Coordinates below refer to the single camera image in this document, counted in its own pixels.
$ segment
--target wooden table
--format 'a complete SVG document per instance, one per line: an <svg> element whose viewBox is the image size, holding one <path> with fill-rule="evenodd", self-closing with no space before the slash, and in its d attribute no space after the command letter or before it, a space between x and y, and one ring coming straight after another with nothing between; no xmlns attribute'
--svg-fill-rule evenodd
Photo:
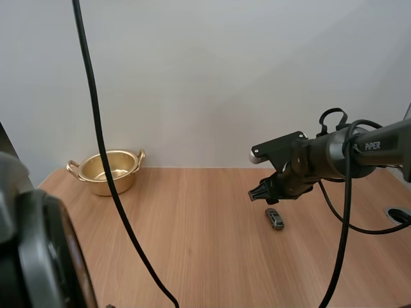
<svg viewBox="0 0 411 308"><path fill-rule="evenodd" d="M341 223L319 187L275 205L285 222L271 228L264 201L247 191L267 169L139 171L121 201L161 280L182 307L316 307L329 284ZM351 223L393 227L389 206L411 207L411 193L378 170L355 180ZM344 185L325 183L342 213ZM65 170L41 185L62 198L78 234L99 304L171 307L134 250L109 197L93 195ZM349 233L334 307L411 303L411 228L390 235Z"/></svg>

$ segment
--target golden pot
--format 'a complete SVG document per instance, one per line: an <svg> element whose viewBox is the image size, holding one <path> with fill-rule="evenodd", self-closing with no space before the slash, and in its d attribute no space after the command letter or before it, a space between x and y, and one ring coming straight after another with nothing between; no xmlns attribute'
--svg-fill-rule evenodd
<svg viewBox="0 0 411 308"><path fill-rule="evenodd" d="M145 156L144 150L140 150L138 155L123 150L107 151L117 193L121 194L133 186L136 172L139 171ZM77 173L73 171L73 167L77 168ZM111 196L100 154L83 160L81 164L69 160L66 169L78 180L87 182L94 194Z"/></svg>

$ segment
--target small silver car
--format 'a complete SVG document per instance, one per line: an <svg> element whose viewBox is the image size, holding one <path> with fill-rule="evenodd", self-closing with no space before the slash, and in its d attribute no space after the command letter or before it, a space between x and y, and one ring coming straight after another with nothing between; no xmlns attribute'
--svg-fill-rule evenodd
<svg viewBox="0 0 411 308"><path fill-rule="evenodd" d="M283 220L275 209L269 207L267 210L265 210L265 214L270 219L271 225L274 229L282 230L284 228Z"/></svg>

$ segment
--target gray wall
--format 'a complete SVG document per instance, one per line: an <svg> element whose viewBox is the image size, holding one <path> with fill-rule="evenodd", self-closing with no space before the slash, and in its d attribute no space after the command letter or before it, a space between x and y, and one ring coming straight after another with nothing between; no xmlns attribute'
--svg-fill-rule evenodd
<svg viewBox="0 0 411 308"><path fill-rule="evenodd" d="M408 0L81 2L107 147L148 166L254 167L327 108L386 125L410 103ZM97 152L71 2L3 0L0 37L0 121L38 185Z"/></svg>

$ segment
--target black cable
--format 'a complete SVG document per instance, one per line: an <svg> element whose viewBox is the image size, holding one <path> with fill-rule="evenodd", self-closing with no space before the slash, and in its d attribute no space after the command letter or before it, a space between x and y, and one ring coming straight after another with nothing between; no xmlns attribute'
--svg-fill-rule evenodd
<svg viewBox="0 0 411 308"><path fill-rule="evenodd" d="M338 252L337 252L337 259L334 265L333 275L331 277L331 281L329 282L328 289L324 298L319 305L320 308L327 307L327 304L331 300L331 297L334 294L335 288L338 283L338 278L340 277L342 263L344 261L344 254L345 254L345 247L347 246L347 238L348 238L348 230L349 230L349 215L351 211L351 152L353 147L351 143L353 139L355 139L354 130L358 125L368 125L373 128L381 128L382 126L369 121L369 120L357 120L351 123L348 126L348 129L345 133L344 143L342 145L342 151L345 157L345 200L344 200L344 218L342 219L342 228L341 228L341 236L340 236L340 244L338 245Z"/></svg>
<svg viewBox="0 0 411 308"><path fill-rule="evenodd" d="M347 133L345 135L345 139L348 138L352 134L352 130L350 127L347 129ZM351 210L351 147L350 143L349 146L344 147L344 156L345 156L345 200L344 200L344 219L342 222L341 228L341 236L340 236L340 244L338 245L338 252L337 252L337 259L334 265L333 275L331 276L331 280L329 282L329 286L327 288L326 294L319 305L320 308L327 307L331 297L334 294L335 288L337 286L338 278L340 277L341 269L342 269L342 262L344 261L344 254L345 254L345 247L347 246L347 238L348 238L348 230L349 230L349 215Z"/></svg>
<svg viewBox="0 0 411 308"><path fill-rule="evenodd" d="M324 195L324 198L326 199L326 202L328 204L329 209L332 211L332 213L335 215L335 217L338 218L339 221L342 222L342 217L338 214L338 212L335 210L335 208L333 207L333 204L331 203L331 200L328 197L326 188L324 187L324 184L320 181L320 188L321 191ZM398 225L396 227L392 227L392 228L388 228L388 229L383 229L383 230L366 230L366 229L362 229L362 228L358 228L352 224L349 225L349 227L357 232L360 233L364 233L364 234L374 234L374 235L380 235L380 234L389 234L389 233L393 233L399 230L402 230L406 227L409 227L411 225L411 221L407 221L406 223L402 223L401 225Z"/></svg>
<svg viewBox="0 0 411 308"><path fill-rule="evenodd" d="M100 110L98 106L98 97L97 97L97 88L96 82L94 80L94 73L92 70L91 59L89 54L89 48L87 46L87 39L85 37L83 19L82 19L82 11L80 9L80 4L78 0L73 0L73 8L74 8L74 16L76 18L76 26L78 32L78 38L80 40L80 46L82 49L82 55L84 60L85 72L87 74L87 80L89 82L89 90L90 90L90 97L91 97L91 105L92 105L92 114L94 117L94 127L96 129L96 137L98 143L98 149L100 151L101 162L103 164L104 172L107 178L107 183L110 187L110 192L112 194L114 203L116 204L116 208L120 218L126 228L127 234L130 237L134 247L136 248L141 260L143 261L144 265L147 267L147 270L150 272L151 276L153 277L155 283L159 286L161 291L173 302L175 307L179 307L178 301L175 297L167 290L167 288L162 284L160 278L155 273L153 267L151 266L150 262L148 261L146 255L144 254L143 249L141 248L136 236L134 235L133 229L130 225L130 222L127 219L127 215L124 211L123 206L121 205L120 198L118 196L116 186L114 185L113 177L110 172L110 165L109 160L107 158L107 154L105 151L104 139L103 139L103 131L101 129L101 119L100 119Z"/></svg>

